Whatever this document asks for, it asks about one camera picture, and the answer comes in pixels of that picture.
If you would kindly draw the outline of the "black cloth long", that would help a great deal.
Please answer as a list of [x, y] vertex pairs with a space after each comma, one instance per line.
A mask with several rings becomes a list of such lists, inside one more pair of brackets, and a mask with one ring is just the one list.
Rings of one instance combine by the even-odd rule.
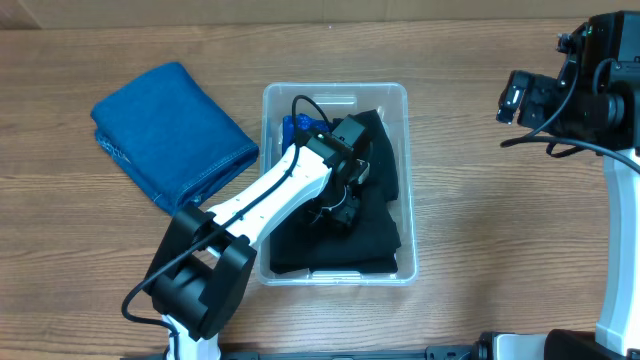
[[360, 112], [354, 115], [367, 128], [371, 143], [362, 159], [370, 164], [370, 172], [361, 185], [360, 192], [375, 191], [381, 196], [383, 204], [395, 201], [399, 196], [398, 175], [391, 142], [386, 135], [381, 118], [376, 110]]

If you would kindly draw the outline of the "blue sequin cloth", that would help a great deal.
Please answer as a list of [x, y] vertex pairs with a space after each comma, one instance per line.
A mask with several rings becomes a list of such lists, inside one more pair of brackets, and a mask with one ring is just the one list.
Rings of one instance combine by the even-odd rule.
[[[317, 129], [323, 132], [329, 132], [330, 128], [324, 120], [316, 120], [304, 113], [296, 115], [297, 129], [299, 131], [307, 131]], [[283, 117], [282, 124], [282, 141], [281, 152], [285, 153], [287, 149], [294, 143], [294, 124], [290, 115]]]

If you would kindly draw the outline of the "blue terry towel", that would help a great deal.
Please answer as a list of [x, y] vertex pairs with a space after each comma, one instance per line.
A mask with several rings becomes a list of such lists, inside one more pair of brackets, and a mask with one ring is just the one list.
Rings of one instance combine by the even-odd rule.
[[203, 203], [259, 155], [179, 62], [140, 75], [98, 102], [91, 118], [97, 143], [169, 215]]

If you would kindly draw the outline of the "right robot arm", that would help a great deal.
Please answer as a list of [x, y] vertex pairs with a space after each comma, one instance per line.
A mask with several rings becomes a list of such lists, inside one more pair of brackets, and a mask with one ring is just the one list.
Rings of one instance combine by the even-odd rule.
[[497, 121], [528, 133], [502, 147], [543, 143], [553, 158], [589, 150], [603, 159], [609, 199], [607, 280], [592, 332], [485, 333], [475, 359], [636, 359], [639, 356], [639, 14], [590, 17], [559, 35], [557, 77], [511, 72]]

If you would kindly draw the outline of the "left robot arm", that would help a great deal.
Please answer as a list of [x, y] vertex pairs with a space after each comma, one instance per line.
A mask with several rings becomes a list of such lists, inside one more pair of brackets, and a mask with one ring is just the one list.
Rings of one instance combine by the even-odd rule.
[[367, 178], [372, 132], [353, 116], [331, 131], [297, 133], [281, 159], [232, 199], [172, 218], [143, 290], [169, 331], [168, 359], [196, 358], [244, 296], [261, 243], [303, 205], [312, 219], [345, 230], [356, 221], [353, 189]]

